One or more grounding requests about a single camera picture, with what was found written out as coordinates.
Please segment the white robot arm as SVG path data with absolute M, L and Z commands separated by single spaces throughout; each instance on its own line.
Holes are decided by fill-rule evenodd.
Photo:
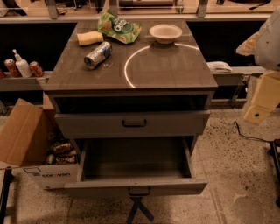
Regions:
M 243 56 L 253 55 L 265 72 L 257 79 L 255 92 L 244 115 L 249 123 L 263 122 L 280 103 L 280 7 L 258 32 L 236 49 Z

